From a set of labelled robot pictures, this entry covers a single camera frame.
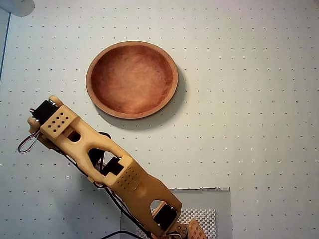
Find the dotted white surface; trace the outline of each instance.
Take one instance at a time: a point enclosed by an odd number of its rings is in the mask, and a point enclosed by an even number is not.
[[[40,144],[16,152],[28,109],[52,94],[167,186],[230,187],[235,239],[319,238],[317,1],[35,5],[11,16],[0,82],[1,238],[118,227],[107,197],[59,155]],[[179,67],[175,97],[146,119],[98,115],[86,92],[93,58],[125,40],[156,44]]]

